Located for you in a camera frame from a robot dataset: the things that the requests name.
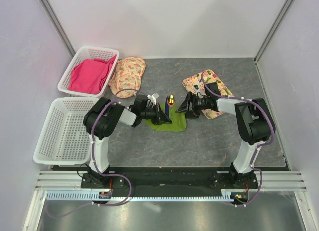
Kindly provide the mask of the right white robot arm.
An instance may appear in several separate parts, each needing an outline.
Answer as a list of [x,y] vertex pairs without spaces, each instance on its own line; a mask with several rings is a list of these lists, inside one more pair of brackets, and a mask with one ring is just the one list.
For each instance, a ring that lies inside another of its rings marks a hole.
[[187,119],[198,118],[201,110],[206,109],[234,115],[241,137],[240,149],[231,163],[229,173],[215,178],[215,183],[234,188],[245,188],[248,184],[257,188],[254,163],[261,147],[273,141],[276,130],[265,100],[222,96],[216,82],[205,84],[204,87],[204,95],[188,92],[176,113],[184,113]]

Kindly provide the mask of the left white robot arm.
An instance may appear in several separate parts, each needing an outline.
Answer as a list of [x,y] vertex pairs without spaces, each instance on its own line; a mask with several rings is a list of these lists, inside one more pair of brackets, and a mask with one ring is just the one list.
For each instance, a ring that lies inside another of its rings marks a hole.
[[149,120],[153,125],[171,124],[159,103],[152,96],[137,95],[133,104],[125,107],[119,102],[105,97],[100,98],[85,115],[83,123],[91,142],[91,160],[89,167],[95,173],[92,182],[99,188],[109,183],[108,144],[109,137],[118,123],[136,127],[142,120]]

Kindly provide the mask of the iridescent gold spoon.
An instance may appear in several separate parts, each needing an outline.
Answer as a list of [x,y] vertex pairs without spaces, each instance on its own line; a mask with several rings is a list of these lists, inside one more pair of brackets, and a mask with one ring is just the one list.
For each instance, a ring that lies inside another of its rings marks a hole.
[[173,107],[175,106],[175,97],[174,95],[169,95],[167,98],[166,98],[166,107],[165,107],[165,110],[166,110],[166,115],[170,118],[172,112],[173,112]]

